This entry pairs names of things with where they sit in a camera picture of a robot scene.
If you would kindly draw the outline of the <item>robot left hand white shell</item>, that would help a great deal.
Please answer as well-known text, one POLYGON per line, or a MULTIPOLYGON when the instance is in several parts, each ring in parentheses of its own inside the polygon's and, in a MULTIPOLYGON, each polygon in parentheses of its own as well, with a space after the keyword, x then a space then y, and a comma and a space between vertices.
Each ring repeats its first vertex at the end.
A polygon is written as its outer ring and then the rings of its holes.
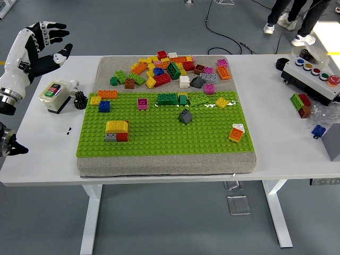
POLYGON ((52 72, 60 68, 68 59, 72 44, 67 44, 55 54, 39 57, 42 50, 63 41, 69 35, 66 25, 57 22, 37 22, 22 29, 7 56, 1 76, 1 87, 12 90, 21 97, 25 94, 25 87, 32 83, 35 77, 52 72))

